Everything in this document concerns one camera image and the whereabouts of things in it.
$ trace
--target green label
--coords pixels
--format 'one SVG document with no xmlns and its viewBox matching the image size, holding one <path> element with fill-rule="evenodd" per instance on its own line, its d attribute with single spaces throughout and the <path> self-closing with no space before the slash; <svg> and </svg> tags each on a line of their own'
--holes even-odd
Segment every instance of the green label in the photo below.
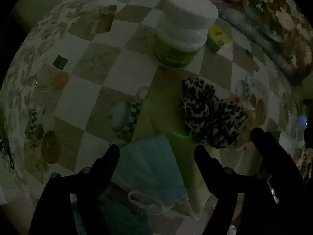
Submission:
<svg viewBox="0 0 313 235">
<path fill-rule="evenodd" d="M 172 48 L 155 35 L 153 53 L 155 58 L 163 65 L 171 68 L 183 68 L 187 66 L 198 50 L 184 51 L 177 48 Z"/>
</svg>

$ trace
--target beige tile pattern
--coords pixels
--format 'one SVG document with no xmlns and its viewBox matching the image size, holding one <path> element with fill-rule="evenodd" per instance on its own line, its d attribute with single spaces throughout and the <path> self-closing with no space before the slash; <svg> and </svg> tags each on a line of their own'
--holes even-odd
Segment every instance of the beige tile pattern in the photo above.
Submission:
<svg viewBox="0 0 313 235">
<path fill-rule="evenodd" d="M 84 40 L 93 40 L 93 38 L 96 36 L 96 33 L 92 33 L 91 30 L 97 20 L 98 18 L 91 14 L 91 12 L 81 12 L 79 14 L 78 20 L 72 23 L 68 32 Z"/>
<path fill-rule="evenodd" d="M 205 50 L 205 47 L 200 48 L 198 53 L 191 60 L 190 64 L 187 65 L 184 69 L 192 73 L 199 74 L 201 67 L 202 67 L 204 50 Z"/>
<path fill-rule="evenodd" d="M 278 126 L 283 131 L 285 131 L 288 123 L 289 123 L 289 115 L 288 115 L 287 103 L 286 102 L 280 103 Z"/>
<path fill-rule="evenodd" d="M 151 84 L 156 70 L 153 57 L 123 49 L 103 85 L 135 96 L 141 87 Z"/>
<path fill-rule="evenodd" d="M 292 100 L 292 95 L 291 94 L 286 94 L 287 97 L 287 105 L 288 105 L 288 110 L 290 111 L 291 114 L 293 114 L 293 100 Z"/>
<path fill-rule="evenodd" d="M 270 83 L 270 90 L 273 94 L 279 98 L 279 84 L 278 79 L 269 71 L 269 83 Z"/>
<path fill-rule="evenodd" d="M 269 118 L 267 123 L 267 131 L 268 132 L 277 132 L 278 131 L 278 124 L 273 121 L 273 119 Z"/>
<path fill-rule="evenodd" d="M 73 74 L 102 85 L 120 51 L 120 48 L 92 42 L 78 61 Z"/>
<path fill-rule="evenodd" d="M 159 2 L 160 0 L 131 0 L 129 4 L 154 8 Z"/>
<path fill-rule="evenodd" d="M 182 80 L 195 78 L 198 75 L 183 69 L 166 69 L 158 67 L 150 84 L 149 95 L 160 93 L 170 85 L 180 85 Z"/>
<path fill-rule="evenodd" d="M 54 115 L 84 130 L 102 85 L 70 75 Z"/>
<path fill-rule="evenodd" d="M 260 81 L 255 81 L 255 91 L 252 92 L 255 94 L 257 99 L 262 99 L 268 110 L 269 107 L 269 89 L 265 87 Z"/>
<path fill-rule="evenodd" d="M 159 18 L 162 15 L 162 11 L 157 9 L 152 9 L 145 19 L 141 22 L 142 25 L 156 27 L 157 23 L 159 22 Z"/>
<path fill-rule="evenodd" d="M 128 4 L 115 15 L 115 19 L 141 23 L 151 9 L 149 7 Z"/>
<path fill-rule="evenodd" d="M 56 116 L 54 116 L 53 130 L 58 135 L 61 146 L 58 163 L 66 169 L 74 171 L 84 131 Z"/>
<path fill-rule="evenodd" d="M 279 99 L 272 93 L 269 92 L 269 112 L 268 117 L 273 119 L 276 123 L 279 121 Z"/>
<path fill-rule="evenodd" d="M 290 89 L 290 83 L 289 81 L 286 79 L 286 76 L 282 73 L 282 71 L 275 66 L 275 69 L 277 71 L 277 77 L 278 80 L 283 84 L 284 88 L 286 89 L 287 92 L 289 92 Z"/>
<path fill-rule="evenodd" d="M 233 41 L 243 47 L 244 49 L 247 49 L 251 52 L 251 44 L 250 39 L 243 34 L 240 30 L 232 27 L 233 32 Z"/>
<path fill-rule="evenodd" d="M 123 48 L 138 26 L 138 23 L 113 20 L 110 32 L 97 34 L 93 42 Z"/>
<path fill-rule="evenodd" d="M 70 33 L 65 33 L 63 37 L 47 52 L 47 64 L 54 64 L 56 58 L 61 56 L 68 60 L 64 71 L 72 73 L 79 58 L 88 48 L 90 41 L 83 40 Z"/>
<path fill-rule="evenodd" d="M 84 132 L 81 140 L 75 172 L 80 172 L 85 167 L 91 167 L 93 163 L 104 156 L 109 148 L 109 142 Z"/>
<path fill-rule="evenodd" d="M 52 85 L 55 75 L 59 72 L 61 72 L 61 70 L 44 64 L 38 73 L 38 83 L 30 99 L 31 102 L 46 108 L 46 112 L 52 114 L 54 113 L 62 94 L 62 90 L 54 89 Z"/>
<path fill-rule="evenodd" d="M 154 28 L 150 26 L 139 25 L 124 48 L 143 55 L 154 57 L 152 51 L 154 34 Z"/>
<path fill-rule="evenodd" d="M 246 50 L 237 43 L 234 43 L 233 61 L 242 69 L 253 73 L 253 59 L 246 53 Z"/>
<path fill-rule="evenodd" d="M 269 75 L 267 67 L 256 57 L 253 56 L 253 61 L 257 64 L 259 71 L 253 72 L 253 76 L 269 88 Z"/>
<path fill-rule="evenodd" d="M 159 1 L 159 3 L 154 8 L 162 11 L 164 6 L 165 6 L 165 2 L 164 2 L 164 0 L 161 0 L 161 1 Z"/>
<path fill-rule="evenodd" d="M 109 13 L 100 15 L 100 22 L 97 24 L 95 33 L 107 33 L 111 30 L 112 22 L 115 16 L 117 5 L 109 5 L 105 10 Z"/>
<path fill-rule="evenodd" d="M 220 85 L 224 89 L 230 90 L 232 67 L 233 63 L 227 58 L 214 54 L 209 48 L 205 48 L 200 76 Z"/>
<path fill-rule="evenodd" d="M 110 127 L 111 110 L 119 101 L 128 99 L 133 99 L 133 96 L 107 87 L 102 87 L 87 122 L 85 131 L 98 138 L 111 142 L 115 138 Z"/>
<path fill-rule="evenodd" d="M 259 61 L 266 66 L 266 61 L 264 57 L 264 51 L 256 45 L 253 41 L 250 42 L 251 44 L 251 49 L 252 49 L 252 54 L 259 59 Z"/>
</svg>

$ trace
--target floral pattern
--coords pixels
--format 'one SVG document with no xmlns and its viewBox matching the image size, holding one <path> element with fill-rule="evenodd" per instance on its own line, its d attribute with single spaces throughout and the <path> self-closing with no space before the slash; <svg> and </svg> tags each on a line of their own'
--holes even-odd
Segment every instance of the floral pattern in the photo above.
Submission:
<svg viewBox="0 0 313 235">
<path fill-rule="evenodd" d="M 15 169 L 10 168 L 8 156 L 3 158 L 3 163 L 22 189 L 26 186 L 25 158 L 30 159 L 34 171 L 47 170 L 41 151 L 33 148 L 34 151 L 27 152 L 25 156 L 24 149 L 29 149 L 29 144 L 21 140 L 25 138 L 28 110 L 36 106 L 30 102 L 30 97 L 36 85 L 37 74 L 46 61 L 45 53 L 78 20 L 79 13 L 87 10 L 94 1 L 96 0 L 64 0 L 54 7 L 28 34 L 8 69 L 0 91 L 3 107 L 0 124 L 3 127 L 1 137 L 5 136 L 9 141 Z"/>
<path fill-rule="evenodd" d="M 221 1 L 223 6 L 214 2 L 221 8 L 220 16 L 260 45 L 292 84 L 309 74 L 313 67 L 313 29 L 294 0 Z"/>
</svg>

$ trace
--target white lid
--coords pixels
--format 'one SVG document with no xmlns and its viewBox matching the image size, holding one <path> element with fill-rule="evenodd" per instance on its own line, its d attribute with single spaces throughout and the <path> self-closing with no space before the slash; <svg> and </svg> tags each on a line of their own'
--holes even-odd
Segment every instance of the white lid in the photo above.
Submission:
<svg viewBox="0 0 313 235">
<path fill-rule="evenodd" d="M 168 20 L 188 29 L 209 28 L 219 16 L 209 0 L 164 0 L 163 8 Z"/>
</svg>

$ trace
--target black square sticker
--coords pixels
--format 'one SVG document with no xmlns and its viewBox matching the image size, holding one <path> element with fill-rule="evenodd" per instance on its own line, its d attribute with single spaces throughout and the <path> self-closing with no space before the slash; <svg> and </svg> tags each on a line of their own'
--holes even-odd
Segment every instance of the black square sticker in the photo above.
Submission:
<svg viewBox="0 0 313 235">
<path fill-rule="evenodd" d="M 55 61 L 53 62 L 53 65 L 60 69 L 63 70 L 63 68 L 65 67 L 65 65 L 67 64 L 68 59 L 58 55 L 58 57 L 55 59 Z"/>
</svg>

